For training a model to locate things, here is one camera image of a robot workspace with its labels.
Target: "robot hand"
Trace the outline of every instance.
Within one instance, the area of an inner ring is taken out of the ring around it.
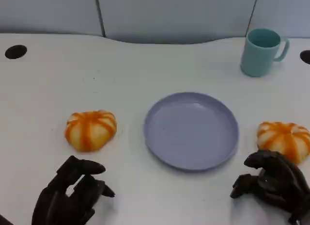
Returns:
[[[104,166],[87,160],[69,157],[57,170],[57,175],[42,190],[32,215],[32,225],[84,225],[94,215],[94,204],[103,195],[114,197],[114,192],[104,181],[96,180],[92,174],[105,171]],[[85,175],[66,195],[70,185]]]
[[[291,213],[291,224],[301,224],[301,219],[310,211],[310,189],[299,168],[279,152],[267,150],[251,154],[244,165],[263,170],[259,176],[240,175],[233,185],[231,198],[252,193]]]

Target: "table surface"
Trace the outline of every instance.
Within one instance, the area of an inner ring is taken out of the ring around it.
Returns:
[[[4,57],[13,45],[27,54]],[[80,35],[0,34],[0,214],[31,224],[40,191],[70,156],[104,164],[98,176],[115,192],[101,198],[89,225],[283,225],[288,214],[251,195],[231,200],[266,120],[310,128],[310,65],[299,54],[310,40],[291,39],[282,63],[250,78],[239,68],[244,38],[196,45],[127,44]],[[221,100],[240,127],[236,155],[210,171],[184,173],[162,164],[144,144],[142,124],[162,97],[200,92]],[[118,131],[101,151],[77,153],[63,131],[73,112],[105,109]],[[310,160],[300,165],[310,182]]]

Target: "mug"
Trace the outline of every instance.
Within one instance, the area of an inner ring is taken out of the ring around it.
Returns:
[[[275,58],[281,37],[269,29],[254,29],[246,37],[241,57],[241,70],[252,77],[261,77],[268,73],[273,62],[282,61],[290,47],[290,41],[284,38],[285,47],[282,54]]]

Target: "hole in table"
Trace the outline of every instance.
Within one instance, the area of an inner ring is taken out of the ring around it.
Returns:
[[[300,58],[307,64],[310,64],[310,50],[304,50],[300,53]]]
[[[23,57],[27,53],[27,47],[23,45],[16,45],[8,48],[5,52],[5,56],[8,59],[18,59]]]

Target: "pumpkin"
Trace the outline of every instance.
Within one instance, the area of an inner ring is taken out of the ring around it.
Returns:
[[[293,163],[301,163],[310,152],[310,133],[295,123],[263,122],[257,131],[260,150],[278,151]]]
[[[110,112],[75,112],[67,121],[64,135],[77,151],[90,152],[101,149],[116,130],[116,120]]]

